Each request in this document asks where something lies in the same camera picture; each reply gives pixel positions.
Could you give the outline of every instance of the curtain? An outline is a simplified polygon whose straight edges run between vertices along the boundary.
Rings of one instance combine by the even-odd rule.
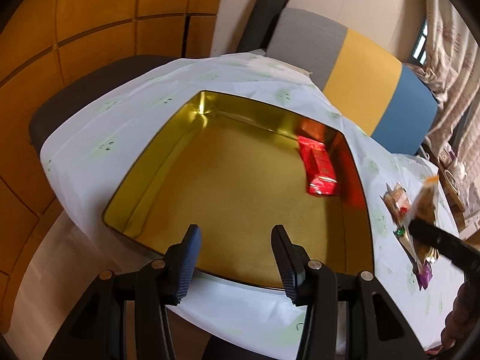
[[[470,30],[450,0],[427,0],[428,35],[425,66],[409,65],[438,102],[438,112],[425,138],[434,155],[445,147],[462,115],[470,107],[461,133],[458,160],[466,163],[462,194],[480,176],[480,51]]]

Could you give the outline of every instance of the blue panel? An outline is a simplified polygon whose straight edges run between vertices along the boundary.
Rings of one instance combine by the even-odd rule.
[[[392,100],[371,137],[390,153],[414,155],[437,113],[428,88],[406,66]]]

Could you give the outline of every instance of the striped headboard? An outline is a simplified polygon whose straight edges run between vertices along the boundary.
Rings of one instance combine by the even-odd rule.
[[[283,9],[267,56],[311,72],[328,100],[390,152],[415,154],[434,120],[437,103],[408,67],[327,17]]]

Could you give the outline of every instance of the window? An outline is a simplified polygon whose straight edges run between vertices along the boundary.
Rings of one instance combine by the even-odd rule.
[[[417,42],[413,48],[412,55],[409,62],[414,65],[423,66],[427,59],[427,52],[425,51],[425,44],[427,42],[428,26],[427,21],[423,22],[420,34],[418,34]]]

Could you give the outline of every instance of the metallic tray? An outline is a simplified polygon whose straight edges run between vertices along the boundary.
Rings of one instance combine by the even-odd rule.
[[[340,196],[306,192],[298,135],[326,144]],[[270,246],[277,224],[336,272],[373,271],[367,206],[344,136],[224,93],[200,92],[171,117],[125,176],[104,222],[160,253],[197,224],[197,267],[256,286],[282,287]]]

